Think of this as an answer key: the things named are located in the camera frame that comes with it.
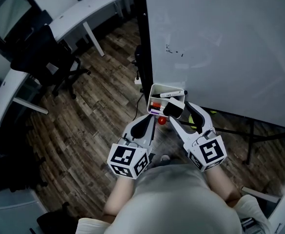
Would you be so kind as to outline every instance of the office chair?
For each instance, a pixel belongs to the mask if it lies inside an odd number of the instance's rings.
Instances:
[[[37,219],[37,224],[45,234],[75,234],[77,221],[68,214],[69,202],[61,210],[48,212]]]
[[[77,63],[77,69],[70,71],[74,62]],[[46,67],[48,63],[58,68],[54,74]],[[64,41],[57,44],[48,25],[41,27],[24,42],[10,67],[31,74],[42,86],[55,85],[52,92],[54,96],[58,95],[57,90],[65,81],[72,99],[76,98],[72,84],[81,74],[90,74],[88,69],[80,69],[80,60],[71,54],[71,49]]]

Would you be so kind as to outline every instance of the wooden floor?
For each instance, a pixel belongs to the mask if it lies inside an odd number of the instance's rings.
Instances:
[[[98,217],[115,183],[106,164],[112,143],[116,143],[125,126],[132,121],[140,97],[134,85],[136,67],[131,64],[140,43],[136,20],[123,24],[99,41],[105,56],[91,48],[80,56],[82,66],[92,73],[84,74],[74,84],[76,99],[65,90],[54,98],[49,90],[40,105],[48,115],[32,112],[27,121],[33,125],[27,138],[37,157],[45,157],[41,174],[47,187],[37,188],[45,207],[57,210],[68,201],[69,212],[76,218]],[[139,104],[138,116],[146,114],[145,101]],[[214,127],[247,131],[244,119],[216,113]],[[270,126],[256,124],[255,134],[277,132]],[[272,195],[285,194],[285,144],[279,140],[256,143],[249,166],[247,138],[219,133],[228,158],[222,167],[237,187],[247,186]],[[154,161],[162,154],[185,160],[182,142],[169,123],[157,124]]]

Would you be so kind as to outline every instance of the desk leg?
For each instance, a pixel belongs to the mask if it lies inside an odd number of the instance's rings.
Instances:
[[[127,11],[128,15],[130,15],[132,13],[131,3],[129,0],[124,0],[124,2],[125,2],[126,11]]]
[[[117,2],[114,3],[114,6],[115,6],[115,9],[116,9],[116,12],[117,12],[118,16],[120,18],[124,18],[124,15],[123,15],[123,12],[122,12],[122,5],[121,5],[121,3],[117,1]]]
[[[85,28],[85,30],[87,31],[87,34],[89,35],[90,39],[93,41],[94,46],[96,47],[97,51],[99,52],[99,54],[101,56],[104,56],[103,50],[101,49],[97,39],[95,38],[92,30],[90,29],[89,25],[87,22],[83,23],[83,26]]]
[[[23,99],[18,98],[18,97],[15,97],[13,99],[13,101],[18,103],[18,104],[20,104],[20,105],[22,105],[22,106],[25,106],[25,107],[31,108],[31,109],[33,109],[35,111],[38,111],[40,113],[43,113],[43,114],[48,114],[49,113],[48,110],[46,110],[46,109],[44,109],[42,107],[38,107],[38,106],[36,106],[36,105],[34,105],[32,103],[29,103],[28,101],[23,100]]]

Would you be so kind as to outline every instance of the white container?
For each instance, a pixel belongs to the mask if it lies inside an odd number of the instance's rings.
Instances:
[[[147,110],[148,113],[151,115],[156,115],[156,116],[161,116],[161,117],[168,117],[166,115],[158,115],[158,114],[154,114],[150,112],[150,105],[151,102],[155,102],[155,103],[159,103],[162,106],[167,106],[168,101],[170,100],[169,98],[155,98],[152,97],[152,95],[157,95],[157,94],[161,94],[161,93],[169,93],[169,92],[176,92],[176,91],[184,91],[184,89],[182,88],[175,88],[175,87],[170,87],[170,86],[165,86],[165,85],[161,85],[161,84],[153,84],[151,87],[151,91],[150,91],[150,96],[149,96],[149,101],[148,101],[148,106],[147,106]],[[176,100],[181,101],[182,103],[185,103],[185,96],[177,96],[174,97]]]

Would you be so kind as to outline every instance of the person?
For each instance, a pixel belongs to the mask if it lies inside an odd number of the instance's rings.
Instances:
[[[170,158],[162,156],[161,163]],[[221,169],[193,164],[149,169],[137,180],[120,176],[100,220],[81,218],[76,234],[269,234],[256,198],[240,193]]]

